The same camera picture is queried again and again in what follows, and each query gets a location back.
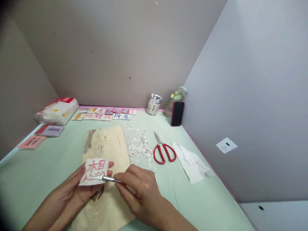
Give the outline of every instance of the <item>white wall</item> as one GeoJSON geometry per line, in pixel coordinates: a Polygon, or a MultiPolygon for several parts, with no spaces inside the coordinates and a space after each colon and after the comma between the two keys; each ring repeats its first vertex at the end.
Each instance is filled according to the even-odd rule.
{"type": "Polygon", "coordinates": [[[308,230],[308,201],[243,203],[240,206],[258,231],[308,230]]]}
{"type": "Polygon", "coordinates": [[[61,97],[146,107],[182,86],[227,0],[20,0],[13,18],[61,97]]]}
{"type": "Polygon", "coordinates": [[[11,17],[1,24],[0,76],[2,159],[37,127],[34,114],[57,98],[49,79],[11,17]]]}
{"type": "Polygon", "coordinates": [[[308,1],[229,0],[184,85],[183,126],[240,202],[308,199],[307,41],[308,1]]]}

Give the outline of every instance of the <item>left hand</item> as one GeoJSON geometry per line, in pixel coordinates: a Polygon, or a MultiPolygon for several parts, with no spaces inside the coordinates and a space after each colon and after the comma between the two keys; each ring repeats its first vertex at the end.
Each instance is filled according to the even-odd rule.
{"type": "MultiPolygon", "coordinates": [[[[114,164],[112,161],[109,162],[108,168],[114,164]]],[[[84,172],[85,163],[44,199],[24,226],[23,231],[62,230],[65,228],[89,201],[90,197],[103,185],[78,186],[84,172]]],[[[111,176],[112,171],[108,170],[107,175],[111,176]]]]}

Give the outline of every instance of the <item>wooden board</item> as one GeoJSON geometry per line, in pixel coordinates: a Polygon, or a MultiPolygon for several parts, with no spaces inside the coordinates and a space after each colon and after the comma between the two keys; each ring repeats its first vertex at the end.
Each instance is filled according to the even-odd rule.
{"type": "MultiPolygon", "coordinates": [[[[87,131],[82,163],[89,158],[104,157],[113,161],[113,174],[125,172],[130,161],[121,126],[87,131]]],[[[116,231],[135,219],[113,182],[104,186],[98,200],[90,200],[72,222],[73,231],[116,231]]]]}

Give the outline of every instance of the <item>wall socket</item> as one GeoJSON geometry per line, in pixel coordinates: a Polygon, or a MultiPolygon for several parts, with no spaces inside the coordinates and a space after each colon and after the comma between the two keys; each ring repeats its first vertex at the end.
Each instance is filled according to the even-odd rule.
{"type": "Polygon", "coordinates": [[[227,152],[237,148],[237,145],[233,143],[229,138],[225,138],[222,141],[220,141],[216,146],[223,152],[223,154],[226,154],[227,152]]]}

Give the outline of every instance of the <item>hand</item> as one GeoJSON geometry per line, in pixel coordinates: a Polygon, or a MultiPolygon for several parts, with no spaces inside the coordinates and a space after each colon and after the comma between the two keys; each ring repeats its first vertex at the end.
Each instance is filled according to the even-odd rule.
{"type": "Polygon", "coordinates": [[[125,173],[117,173],[114,179],[121,196],[132,214],[143,223],[158,230],[196,230],[159,192],[154,172],[130,165],[125,173]],[[133,188],[133,194],[127,186],[133,188]]]}
{"type": "Polygon", "coordinates": [[[85,163],[44,199],[23,230],[62,230],[103,185],[78,186],[84,172],[85,163]]]}

